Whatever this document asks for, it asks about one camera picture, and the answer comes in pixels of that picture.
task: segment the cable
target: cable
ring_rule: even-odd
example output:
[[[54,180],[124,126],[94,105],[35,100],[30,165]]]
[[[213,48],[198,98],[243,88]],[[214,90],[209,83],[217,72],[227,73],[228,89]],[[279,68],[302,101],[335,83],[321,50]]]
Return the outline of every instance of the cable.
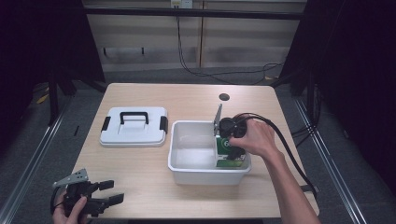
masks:
[[[320,113],[321,113],[322,100],[323,100],[323,97],[320,94],[318,88],[316,88],[316,98],[315,98],[315,103],[316,103],[315,109],[316,109],[316,111],[315,111],[315,115],[314,115],[314,120],[312,120],[311,125],[309,125],[308,127],[303,127],[301,129],[299,129],[298,131],[291,133],[291,136],[293,138],[297,138],[297,137],[303,136],[306,133],[308,133],[308,135],[301,142],[299,142],[296,145],[296,147],[298,147],[303,141],[305,141],[309,137],[309,135],[311,135],[311,133],[314,130],[317,129],[318,123],[319,123],[319,118],[320,118]]]
[[[52,196],[51,196],[51,198],[50,198],[49,210],[50,210],[50,214],[51,214],[51,215],[53,215],[53,212],[55,211],[55,208],[56,208],[57,206],[59,206],[59,204],[61,204],[61,203],[58,203],[58,204],[56,204],[56,205],[53,205],[53,203],[55,202],[55,198],[56,198],[56,194],[58,193],[58,190],[59,190],[59,187],[56,187],[56,188],[53,190]]]
[[[237,117],[241,117],[243,115],[248,115],[247,117],[238,120],[235,125],[237,125],[238,123],[244,122],[248,119],[259,119],[261,121],[264,121],[265,123],[267,123],[269,126],[271,126],[271,128],[274,129],[274,131],[276,132],[276,134],[279,136],[280,141],[282,142],[283,146],[285,147],[286,151],[288,152],[288,155],[291,159],[291,162],[293,163],[294,167],[296,168],[297,172],[300,174],[300,176],[303,178],[303,180],[305,181],[305,183],[311,188],[312,193],[314,194],[315,199],[317,198],[317,191],[314,187],[314,185],[311,183],[311,181],[308,179],[308,177],[304,174],[303,170],[301,169],[300,165],[297,163],[297,160],[295,160],[293,154],[291,153],[290,147],[288,145],[288,143],[286,142],[285,137],[283,136],[282,132],[276,127],[276,125],[269,119],[266,119],[260,115],[254,114],[254,113],[242,113],[239,114]]]
[[[221,75],[233,75],[233,74],[255,74],[255,73],[262,73],[262,77],[253,83],[245,84],[245,85],[257,85],[263,80],[265,80],[265,72],[269,71],[271,69],[274,69],[278,66],[282,66],[284,63],[267,63],[261,70],[256,70],[256,71],[246,71],[246,72],[222,72],[222,73],[213,73],[213,74],[207,74],[207,73],[201,73],[201,72],[193,72],[190,70],[190,68],[186,65],[186,62],[184,61],[184,56],[183,56],[183,48],[181,45],[181,37],[180,37],[180,18],[177,17],[177,45],[178,45],[178,57],[181,66],[190,74],[193,74],[197,77],[211,77],[214,78],[217,81],[221,81],[227,84],[231,85],[239,85],[239,83],[233,83],[221,78],[218,78],[217,76]]]

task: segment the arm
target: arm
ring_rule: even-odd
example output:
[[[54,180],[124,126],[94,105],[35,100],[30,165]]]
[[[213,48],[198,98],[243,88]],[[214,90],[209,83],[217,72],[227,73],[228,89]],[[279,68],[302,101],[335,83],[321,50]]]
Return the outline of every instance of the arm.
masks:
[[[247,120],[247,133],[242,138],[230,138],[230,144],[262,157],[274,183],[283,223],[320,223],[292,175],[285,156],[275,144],[275,132],[264,122]]]

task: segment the gray floor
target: gray floor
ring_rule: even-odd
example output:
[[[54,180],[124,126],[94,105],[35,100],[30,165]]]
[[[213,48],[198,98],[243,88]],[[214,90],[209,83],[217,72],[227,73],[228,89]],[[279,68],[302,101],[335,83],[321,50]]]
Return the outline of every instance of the gray floor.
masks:
[[[207,73],[229,71],[255,71],[260,67],[207,68]],[[216,76],[234,84],[251,84],[263,78],[263,73]],[[200,83],[227,84],[213,77],[197,77],[183,69],[146,70],[136,72],[106,73],[107,84],[111,82],[151,82],[151,83]],[[268,84],[265,79],[260,85]],[[64,113],[62,124],[53,138],[43,161],[38,164],[26,194],[14,214],[12,223],[51,223],[49,204],[53,181],[69,175],[78,153],[91,127],[103,94],[84,84],[76,83],[78,92]],[[0,206],[3,207],[9,194],[17,185],[20,176],[35,153],[49,121],[49,101],[37,105],[35,99],[21,121],[19,132],[0,159]],[[289,86],[276,88],[290,131],[304,127],[297,110],[295,97],[290,95]],[[345,139],[343,128],[337,118],[324,105],[320,115],[318,130],[338,166],[350,192],[356,198],[367,223],[396,223],[396,200],[375,171],[361,157],[359,150]],[[304,141],[298,151],[304,168],[311,181],[320,188],[318,194],[319,218],[322,223],[353,223],[342,197],[334,185],[314,143],[310,138]],[[127,220],[95,220],[93,223],[127,223]],[[230,220],[133,220],[130,223],[230,223]],[[234,220],[232,223],[280,223],[279,218],[265,220]]]

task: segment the wrist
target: wrist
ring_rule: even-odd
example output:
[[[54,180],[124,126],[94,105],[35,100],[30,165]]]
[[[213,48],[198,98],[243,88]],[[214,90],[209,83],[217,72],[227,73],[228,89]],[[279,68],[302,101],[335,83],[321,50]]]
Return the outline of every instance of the wrist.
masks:
[[[285,155],[278,149],[267,152],[266,155],[261,155],[266,164],[279,164],[285,160]]]

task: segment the white plastic box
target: white plastic box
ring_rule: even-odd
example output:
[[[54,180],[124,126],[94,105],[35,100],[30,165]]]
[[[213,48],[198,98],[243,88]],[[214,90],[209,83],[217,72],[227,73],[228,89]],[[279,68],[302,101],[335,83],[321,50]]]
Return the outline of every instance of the white plastic box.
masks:
[[[238,185],[251,169],[247,153],[240,167],[216,167],[213,122],[178,120],[172,125],[168,167],[177,184]]]
[[[167,132],[163,107],[112,107],[102,127],[103,147],[161,147]]]

